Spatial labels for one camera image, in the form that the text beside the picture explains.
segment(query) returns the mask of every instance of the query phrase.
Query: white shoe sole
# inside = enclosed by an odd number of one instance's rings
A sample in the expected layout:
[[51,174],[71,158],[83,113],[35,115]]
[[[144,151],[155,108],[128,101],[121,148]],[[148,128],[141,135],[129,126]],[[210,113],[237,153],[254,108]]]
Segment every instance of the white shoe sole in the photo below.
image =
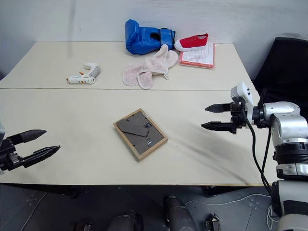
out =
[[194,51],[194,50],[203,50],[205,49],[206,45],[205,46],[201,46],[201,47],[190,47],[190,48],[184,48],[181,46],[180,44],[180,40],[177,40],[175,43],[174,43],[174,47],[175,49],[177,49],[178,51]]

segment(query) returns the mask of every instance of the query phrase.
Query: red sneaker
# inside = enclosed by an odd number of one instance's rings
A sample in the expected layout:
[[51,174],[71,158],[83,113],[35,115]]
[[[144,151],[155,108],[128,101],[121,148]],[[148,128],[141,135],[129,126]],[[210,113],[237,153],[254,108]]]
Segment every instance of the red sneaker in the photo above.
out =
[[189,38],[183,38],[177,40],[174,43],[174,47],[178,51],[193,51],[193,50],[202,50],[205,48],[207,43],[208,34],[204,35],[195,35]]

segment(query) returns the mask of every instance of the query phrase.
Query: wooden picture frame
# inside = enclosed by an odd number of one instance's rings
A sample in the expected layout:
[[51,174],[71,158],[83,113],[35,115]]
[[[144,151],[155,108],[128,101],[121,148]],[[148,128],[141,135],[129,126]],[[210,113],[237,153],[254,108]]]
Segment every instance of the wooden picture frame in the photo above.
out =
[[[128,138],[126,137],[125,133],[122,132],[122,130],[119,128],[119,126],[117,125],[117,123],[123,119],[127,119],[129,117],[131,117],[132,115],[136,114],[137,112],[141,112],[152,124],[152,126],[154,126],[156,128],[156,130],[163,136],[163,139],[160,140],[158,143],[154,144],[152,147],[150,147],[149,149],[147,149],[145,152],[143,153],[139,153],[135,147],[133,146],[133,144],[128,140]],[[133,151],[133,153],[135,154],[136,158],[140,161],[142,159],[144,159],[145,157],[147,157],[150,153],[152,153],[153,151],[155,151],[157,148],[159,148],[160,146],[162,146],[164,143],[166,143],[168,141],[168,137],[162,132],[162,130],[158,127],[158,125],[156,123],[154,123],[154,121],[141,109],[139,108],[138,110],[130,113],[129,115],[125,116],[124,118],[116,121],[115,123],[113,123],[114,127],[116,128],[116,130],[119,132],[119,134],[121,135],[121,137],[123,138],[123,140],[125,141],[125,143],[128,145],[128,147]]]

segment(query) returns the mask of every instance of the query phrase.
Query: floor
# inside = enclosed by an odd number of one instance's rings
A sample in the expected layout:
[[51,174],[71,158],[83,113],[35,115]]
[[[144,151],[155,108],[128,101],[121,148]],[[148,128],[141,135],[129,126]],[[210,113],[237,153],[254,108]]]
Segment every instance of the floor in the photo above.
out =
[[263,187],[251,187],[215,197],[205,197],[204,188],[194,186],[94,186],[82,189],[70,199],[54,193],[0,186],[0,231],[19,231],[43,197],[24,231],[67,231],[71,221],[91,220],[91,231],[104,231],[111,219],[133,209],[142,214],[147,231],[167,231],[163,219],[163,198],[175,195],[189,209],[199,231],[205,231],[205,219],[216,214],[222,231],[268,230],[267,208],[270,198]]

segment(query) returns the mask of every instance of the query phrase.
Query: glue gun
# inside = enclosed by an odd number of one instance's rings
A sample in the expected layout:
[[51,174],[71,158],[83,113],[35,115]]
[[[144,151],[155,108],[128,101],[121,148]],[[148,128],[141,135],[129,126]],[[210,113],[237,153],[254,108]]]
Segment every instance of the glue gun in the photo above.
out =
[[66,79],[69,83],[81,83],[81,84],[93,84],[95,83],[95,78],[101,72],[100,67],[97,63],[84,63],[84,69],[90,70],[88,73],[84,74],[81,71],[78,76],[70,76]]

